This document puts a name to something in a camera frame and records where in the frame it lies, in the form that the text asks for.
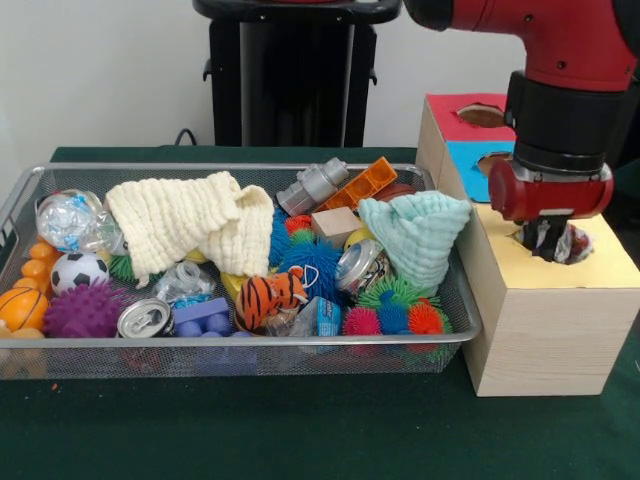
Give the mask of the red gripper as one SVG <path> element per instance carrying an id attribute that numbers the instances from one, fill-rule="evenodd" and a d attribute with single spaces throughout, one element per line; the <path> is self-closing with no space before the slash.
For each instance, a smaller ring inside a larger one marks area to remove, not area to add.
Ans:
<path id="1" fill-rule="evenodd" d="M 491 167 L 488 185 L 492 209 L 506 221 L 524 222 L 525 248 L 538 248 L 540 217 L 545 217 L 542 258 L 548 262 L 568 262 L 573 233 L 567 218 L 586 219 L 600 214 L 612 198 L 614 179 L 608 166 L 594 175 L 567 176 L 498 160 Z"/>

